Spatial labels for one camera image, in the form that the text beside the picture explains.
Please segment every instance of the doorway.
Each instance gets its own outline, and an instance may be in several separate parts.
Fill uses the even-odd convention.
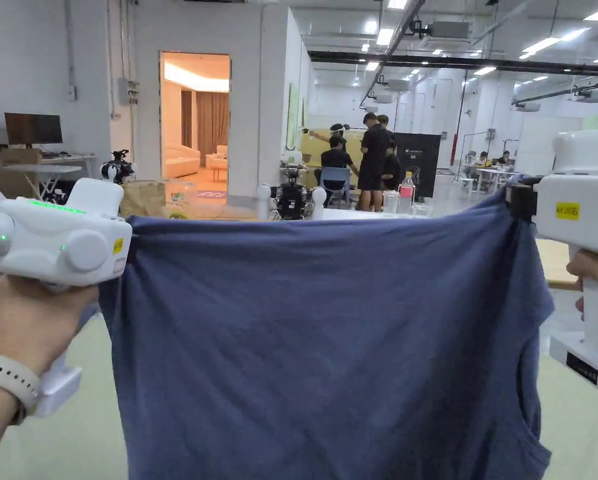
[[[228,55],[162,52],[162,175],[195,184],[197,203],[227,201],[229,88]]]

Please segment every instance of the brown curtain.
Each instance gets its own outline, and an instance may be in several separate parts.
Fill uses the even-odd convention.
[[[215,153],[217,145],[227,145],[228,99],[228,94],[219,94],[214,91],[196,92],[199,151],[201,152],[202,166],[205,166],[205,156]]]
[[[181,144],[192,148],[192,91],[181,91]]]

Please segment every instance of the blue chair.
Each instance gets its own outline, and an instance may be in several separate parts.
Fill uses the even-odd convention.
[[[331,167],[326,166],[321,168],[321,185],[320,187],[323,188],[326,192],[328,192],[328,200],[332,193],[338,193],[338,204],[337,208],[341,207],[341,199],[343,198],[343,193],[346,194],[347,202],[350,201],[350,177],[352,172],[349,168],[339,168],[339,167]],[[326,181],[332,182],[345,182],[342,188],[337,190],[332,190],[325,186]]]

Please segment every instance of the green indicator light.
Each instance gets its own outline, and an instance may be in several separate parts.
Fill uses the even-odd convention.
[[[72,213],[85,213],[83,210],[69,209],[67,207],[61,207],[60,205],[55,205],[55,204],[46,204],[43,202],[36,202],[36,201],[29,201],[29,202],[32,205],[36,205],[38,207],[45,207],[48,209],[63,210],[64,212],[72,212]]]

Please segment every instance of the computer monitor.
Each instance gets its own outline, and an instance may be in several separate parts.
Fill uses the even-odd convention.
[[[6,113],[6,129],[11,145],[63,143],[59,115]]]

